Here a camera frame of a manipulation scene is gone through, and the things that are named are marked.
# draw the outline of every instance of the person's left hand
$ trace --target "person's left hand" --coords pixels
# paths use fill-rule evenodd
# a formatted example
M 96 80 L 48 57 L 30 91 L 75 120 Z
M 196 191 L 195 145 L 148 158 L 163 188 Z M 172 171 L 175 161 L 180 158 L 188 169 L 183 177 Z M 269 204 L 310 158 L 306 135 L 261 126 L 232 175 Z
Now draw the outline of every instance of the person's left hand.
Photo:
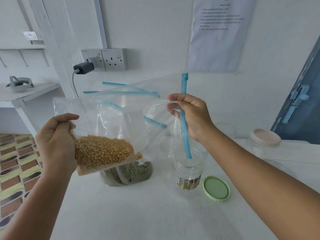
M 79 115 L 65 113 L 52 117 L 35 136 L 35 142 L 42 157 L 44 175 L 71 177 L 77 168 L 75 143 L 69 129 L 75 125 Z

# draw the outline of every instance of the patterned floor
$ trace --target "patterned floor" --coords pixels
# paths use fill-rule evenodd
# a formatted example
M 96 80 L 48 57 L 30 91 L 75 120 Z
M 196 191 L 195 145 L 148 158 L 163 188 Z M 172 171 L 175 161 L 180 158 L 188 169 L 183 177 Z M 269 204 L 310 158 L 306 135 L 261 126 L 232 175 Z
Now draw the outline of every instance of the patterned floor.
M 0 234 L 42 172 L 32 135 L 0 134 Z

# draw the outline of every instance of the paper sheet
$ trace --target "paper sheet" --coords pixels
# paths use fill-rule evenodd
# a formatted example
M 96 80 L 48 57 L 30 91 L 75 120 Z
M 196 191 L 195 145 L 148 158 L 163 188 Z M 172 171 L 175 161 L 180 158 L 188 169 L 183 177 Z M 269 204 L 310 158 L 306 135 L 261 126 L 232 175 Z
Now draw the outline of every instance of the paper sheet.
M 195 0 L 188 69 L 236 70 L 256 0 Z

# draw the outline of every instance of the double wall socket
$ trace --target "double wall socket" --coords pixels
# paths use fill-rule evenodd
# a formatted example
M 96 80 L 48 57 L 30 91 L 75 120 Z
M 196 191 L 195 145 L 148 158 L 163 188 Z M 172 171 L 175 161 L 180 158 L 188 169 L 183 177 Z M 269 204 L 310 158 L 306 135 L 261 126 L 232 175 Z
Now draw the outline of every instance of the double wall socket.
M 92 62 L 94 71 L 125 71 L 126 49 L 83 49 L 84 62 Z

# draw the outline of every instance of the green lid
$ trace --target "green lid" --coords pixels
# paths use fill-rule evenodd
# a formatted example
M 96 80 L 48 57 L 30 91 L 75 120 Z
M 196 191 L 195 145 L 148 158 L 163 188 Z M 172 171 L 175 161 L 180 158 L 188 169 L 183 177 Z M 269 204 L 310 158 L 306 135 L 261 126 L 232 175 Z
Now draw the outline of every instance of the green lid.
M 229 185 L 218 177 L 206 177 L 202 186 L 205 194 L 214 201 L 223 202 L 230 196 Z

